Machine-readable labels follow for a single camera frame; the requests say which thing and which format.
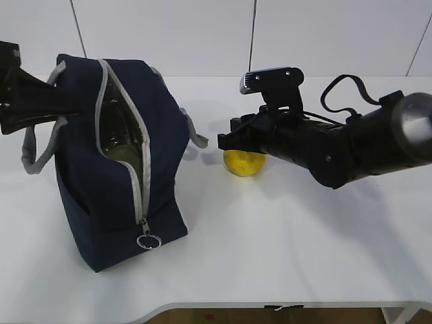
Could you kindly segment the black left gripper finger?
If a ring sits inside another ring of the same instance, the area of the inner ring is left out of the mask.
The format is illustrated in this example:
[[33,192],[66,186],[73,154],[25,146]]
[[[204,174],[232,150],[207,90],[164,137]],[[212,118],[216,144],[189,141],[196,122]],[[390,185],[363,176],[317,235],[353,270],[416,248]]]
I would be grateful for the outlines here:
[[58,65],[43,82],[20,67],[13,68],[13,116],[15,118],[54,118],[81,114],[77,100],[66,90],[56,86],[65,71]]
[[78,114],[72,115],[43,115],[26,117],[23,115],[8,115],[1,118],[1,133],[2,135],[9,135],[17,132],[18,130],[35,126],[37,124],[43,124],[47,122],[54,122],[60,117],[78,117]]

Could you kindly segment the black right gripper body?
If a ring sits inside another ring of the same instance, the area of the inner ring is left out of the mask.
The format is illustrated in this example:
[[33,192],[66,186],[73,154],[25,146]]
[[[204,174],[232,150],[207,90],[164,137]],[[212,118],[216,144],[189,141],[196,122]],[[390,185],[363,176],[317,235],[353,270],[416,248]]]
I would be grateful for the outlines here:
[[230,132],[217,135],[218,148],[271,155],[278,159],[302,159],[301,127],[304,116],[291,109],[271,111],[265,106],[258,113],[230,120]]

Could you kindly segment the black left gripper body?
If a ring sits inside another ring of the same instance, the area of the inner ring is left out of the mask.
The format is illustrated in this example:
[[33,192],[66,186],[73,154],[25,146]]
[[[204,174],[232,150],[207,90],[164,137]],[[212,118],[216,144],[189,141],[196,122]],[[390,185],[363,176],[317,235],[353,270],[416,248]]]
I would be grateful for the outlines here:
[[1,133],[12,134],[20,126],[17,77],[21,66],[18,44],[1,41]]

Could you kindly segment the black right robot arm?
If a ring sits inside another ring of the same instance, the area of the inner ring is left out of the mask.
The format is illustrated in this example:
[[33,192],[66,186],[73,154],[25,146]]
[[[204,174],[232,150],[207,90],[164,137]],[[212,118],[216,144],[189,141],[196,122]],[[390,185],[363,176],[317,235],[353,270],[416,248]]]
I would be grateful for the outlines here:
[[231,131],[217,137],[218,147],[288,161],[333,189],[431,164],[431,95],[396,91],[378,104],[343,125],[311,120],[291,109],[261,109],[231,119]]

